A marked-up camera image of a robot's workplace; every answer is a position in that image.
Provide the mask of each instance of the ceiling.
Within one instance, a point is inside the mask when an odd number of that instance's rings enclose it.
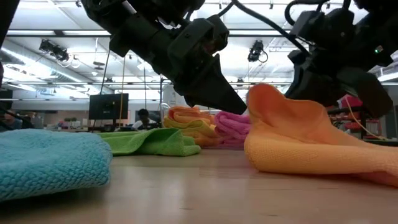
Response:
[[[251,8],[258,13],[267,16],[284,29],[290,29],[284,18],[284,9],[290,2],[289,0],[240,0],[246,7]],[[90,20],[82,7],[77,7],[75,0],[21,0],[15,18],[11,24],[10,30],[30,30],[30,34],[34,33],[32,30],[103,30],[99,25]],[[220,11],[220,2],[222,8],[226,7],[228,2],[218,0],[206,0],[205,4],[192,15],[192,19],[200,17],[209,17]],[[270,2],[273,2],[273,8],[270,9]],[[334,8],[341,7],[343,0],[331,1],[330,8],[323,7],[323,11],[328,12]],[[292,8],[292,17],[295,19],[304,11],[313,9],[313,6],[295,6]],[[360,20],[366,15],[366,11],[358,10],[354,5],[350,8],[355,12],[355,21]],[[223,22],[229,29],[252,29],[253,33],[258,33],[262,29],[270,29],[270,27],[245,14],[236,7],[233,7],[223,17]],[[43,39],[48,39],[52,43],[68,49],[70,58],[65,63],[60,63],[50,55],[42,55],[39,50],[40,43]],[[16,57],[26,57],[30,60],[28,66],[30,70],[34,70],[32,74],[35,76],[29,77],[32,80],[20,78],[20,75],[6,79],[9,81],[25,81],[25,82],[101,82],[104,70],[95,70],[96,67],[93,62],[106,63],[107,51],[109,50],[109,38],[99,37],[41,37],[40,31],[37,31],[34,37],[18,37],[12,36],[6,39],[3,45],[4,50],[14,52]],[[269,55],[266,63],[249,63],[247,60],[249,48],[253,45],[255,40],[262,40],[265,51]],[[228,46],[219,52],[221,56],[221,68],[223,75],[229,82],[236,82],[238,78],[243,78],[245,82],[278,82],[290,83],[293,79],[293,65],[287,58],[287,54],[295,49],[295,47],[284,38],[281,37],[230,37],[228,39]],[[144,77],[143,61],[138,58],[134,52],[129,52],[128,57],[124,58],[111,53],[106,77],[112,78],[115,82],[122,82],[122,75],[124,72],[125,82],[138,82],[136,85],[125,86],[125,89],[144,89],[144,79],[146,82],[159,82],[160,76],[153,72],[150,67],[146,66],[147,70]],[[49,75],[55,75],[51,79],[40,78],[42,69],[33,69],[37,66],[42,66],[50,70]],[[29,85],[38,90],[43,88],[59,88],[59,86],[46,85]],[[4,87],[16,90],[13,86]],[[80,85],[80,88],[88,88],[89,86]],[[148,89],[157,89],[156,85],[147,85]],[[108,93],[120,89],[120,85],[108,85],[105,91]],[[90,94],[98,93],[98,86],[91,88]]]

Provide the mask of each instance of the green towel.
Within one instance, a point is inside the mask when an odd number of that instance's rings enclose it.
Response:
[[[191,156],[200,152],[191,137],[175,128],[152,129],[145,132],[116,132],[99,134],[112,149],[114,156],[131,154]]]

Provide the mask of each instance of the pink towel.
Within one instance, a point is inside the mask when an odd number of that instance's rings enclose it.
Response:
[[[221,145],[243,146],[251,127],[248,115],[236,115],[221,111],[216,115],[215,123],[216,133],[223,138]]]

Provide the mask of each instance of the teal towel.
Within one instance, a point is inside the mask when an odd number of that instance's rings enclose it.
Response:
[[[0,133],[0,202],[109,182],[112,153],[98,135],[24,129]]]
[[[115,156],[149,154],[162,156],[191,156],[200,152],[191,137],[175,128],[152,129],[144,132],[118,132],[99,134]]]

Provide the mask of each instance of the computer monitor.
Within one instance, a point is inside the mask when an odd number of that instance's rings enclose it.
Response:
[[[119,119],[121,94],[91,95],[88,119]],[[122,119],[128,119],[129,94],[123,93]]]

